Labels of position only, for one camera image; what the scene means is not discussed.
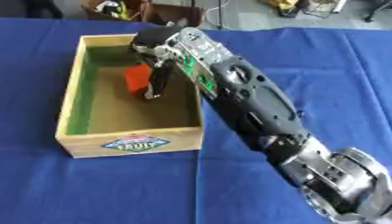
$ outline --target wooden box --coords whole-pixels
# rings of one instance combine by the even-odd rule
[[[87,17],[91,19],[106,19],[106,20],[123,20],[121,18],[111,17],[110,15],[103,14],[95,10],[95,7],[103,2],[104,0],[81,0],[81,8],[86,12]],[[140,0],[125,0],[125,4],[129,9],[130,21],[143,21],[156,23],[154,19],[149,21],[142,20],[136,14],[139,12]],[[203,20],[204,10],[200,7],[190,7],[183,5],[174,4],[162,4],[154,3],[153,5],[155,13],[157,13],[164,21],[178,22],[181,18],[186,18],[189,22],[189,26],[198,27],[201,25]]]
[[[74,158],[201,147],[203,124],[196,87],[174,72],[164,96],[130,94],[123,69],[139,62],[133,35],[82,36],[74,58],[56,138]]]

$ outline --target robotic hand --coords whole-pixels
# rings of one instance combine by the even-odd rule
[[[319,214],[336,223],[392,223],[388,170],[363,151],[331,153],[301,124],[300,113],[268,77],[195,28],[140,31],[131,48],[153,67],[145,98],[160,96],[174,66],[253,151]]]

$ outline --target cable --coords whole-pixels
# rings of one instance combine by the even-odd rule
[[[204,16],[203,16],[203,17],[206,19],[206,21],[207,21],[208,23],[210,23],[211,25],[214,25],[214,26],[218,27],[219,25],[213,23],[208,15],[209,15],[209,13],[210,13],[211,11],[216,11],[216,10],[218,10],[219,8],[220,8],[220,9],[225,8],[226,6],[228,6],[228,5],[231,3],[231,1],[232,1],[232,0],[227,0],[227,1],[226,1],[223,5],[221,5],[221,6],[214,7],[214,8],[211,8],[211,9],[209,9],[209,10],[206,10],[206,12],[204,13]],[[226,30],[230,30],[230,31],[233,30],[233,29],[230,29],[230,28],[228,28],[228,27],[226,27],[226,26],[224,26],[224,25],[222,26],[222,28],[223,28],[223,29],[226,29]]]

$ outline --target blue fabric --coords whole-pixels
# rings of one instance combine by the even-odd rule
[[[65,153],[54,131],[79,36],[146,25],[0,19],[0,223],[327,223],[205,103],[201,151]],[[275,81],[328,147],[391,170],[391,31],[208,33]]]

